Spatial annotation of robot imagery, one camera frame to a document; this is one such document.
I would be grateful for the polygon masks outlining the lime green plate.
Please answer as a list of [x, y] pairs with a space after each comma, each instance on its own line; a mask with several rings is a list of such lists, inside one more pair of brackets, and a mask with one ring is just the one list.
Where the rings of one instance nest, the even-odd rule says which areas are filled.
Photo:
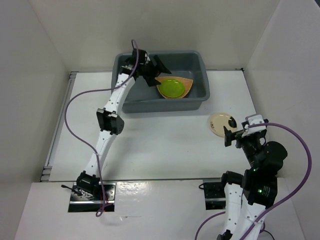
[[175, 79], [165, 79], [158, 86], [159, 92], [168, 98], [178, 98], [185, 92], [185, 86], [182, 82]]

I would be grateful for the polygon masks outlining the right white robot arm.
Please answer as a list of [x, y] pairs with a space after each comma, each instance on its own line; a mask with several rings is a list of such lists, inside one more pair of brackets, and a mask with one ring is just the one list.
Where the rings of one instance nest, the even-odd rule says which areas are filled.
[[250, 168], [244, 174], [227, 171], [219, 184], [220, 193], [226, 198], [223, 232], [219, 240], [256, 240], [264, 227], [264, 217], [259, 215], [269, 209], [278, 194], [278, 171], [288, 156], [285, 147], [269, 141], [262, 144], [266, 130], [243, 136], [244, 131], [232, 132], [226, 127], [224, 144], [232, 141], [242, 149]]

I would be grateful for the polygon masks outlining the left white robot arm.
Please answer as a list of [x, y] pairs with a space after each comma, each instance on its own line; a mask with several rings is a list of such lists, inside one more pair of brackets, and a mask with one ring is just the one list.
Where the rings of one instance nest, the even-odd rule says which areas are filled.
[[96, 111], [100, 133], [95, 150], [84, 171], [76, 180], [77, 188], [88, 200], [104, 196], [104, 188], [101, 187], [101, 170], [113, 141], [124, 129], [125, 122], [121, 118], [121, 113], [130, 89], [138, 77], [143, 77], [149, 87], [160, 85], [156, 78], [161, 73], [170, 74], [171, 71], [165, 67], [157, 54], [150, 59], [144, 50], [134, 49], [131, 57], [127, 58], [120, 67], [110, 99], [103, 108]]

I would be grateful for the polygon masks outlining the orange woven fan basket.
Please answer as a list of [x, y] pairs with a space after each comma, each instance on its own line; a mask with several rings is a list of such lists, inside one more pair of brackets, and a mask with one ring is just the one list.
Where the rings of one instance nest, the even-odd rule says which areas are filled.
[[158, 80], [159, 82], [162, 82], [165, 79], [178, 80], [178, 81], [182, 82], [184, 87], [185, 87], [185, 91], [184, 91], [183, 95], [181, 95], [180, 97], [177, 97], [177, 98], [170, 98], [170, 97], [166, 97], [163, 94], [161, 94], [160, 91], [159, 91], [159, 85], [157, 85], [156, 88], [157, 88], [158, 92], [165, 99], [182, 99], [182, 98], [187, 96], [187, 94], [190, 92], [190, 90], [191, 90], [191, 88], [193, 86], [193, 80], [190, 79], [190, 78], [184, 78], [184, 77], [178, 77], [178, 76], [159, 76], [159, 77], [156, 78], [156, 80]]

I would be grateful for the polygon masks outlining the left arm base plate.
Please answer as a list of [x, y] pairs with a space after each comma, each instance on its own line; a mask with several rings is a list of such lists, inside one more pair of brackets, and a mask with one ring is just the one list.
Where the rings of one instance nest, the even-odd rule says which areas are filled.
[[[106, 204], [104, 212], [113, 212], [115, 210], [116, 184], [104, 184], [106, 195]], [[103, 205], [103, 194], [101, 187], [96, 196], [78, 189], [76, 183], [72, 184], [72, 191], [69, 198], [69, 213], [89, 213], [96, 212]]]

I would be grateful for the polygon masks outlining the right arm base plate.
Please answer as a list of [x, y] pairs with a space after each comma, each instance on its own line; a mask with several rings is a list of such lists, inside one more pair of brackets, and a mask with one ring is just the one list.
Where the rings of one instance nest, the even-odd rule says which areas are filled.
[[203, 191], [207, 211], [226, 208], [226, 195], [220, 178], [204, 179], [198, 188]]

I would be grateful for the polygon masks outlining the cream plate with black pattern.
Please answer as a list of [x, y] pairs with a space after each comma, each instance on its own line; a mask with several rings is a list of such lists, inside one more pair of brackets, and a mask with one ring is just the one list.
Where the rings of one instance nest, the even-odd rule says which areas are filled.
[[238, 125], [235, 118], [232, 115], [225, 112], [217, 112], [210, 116], [209, 127], [215, 135], [219, 137], [224, 137], [224, 128], [231, 132], [236, 132]]

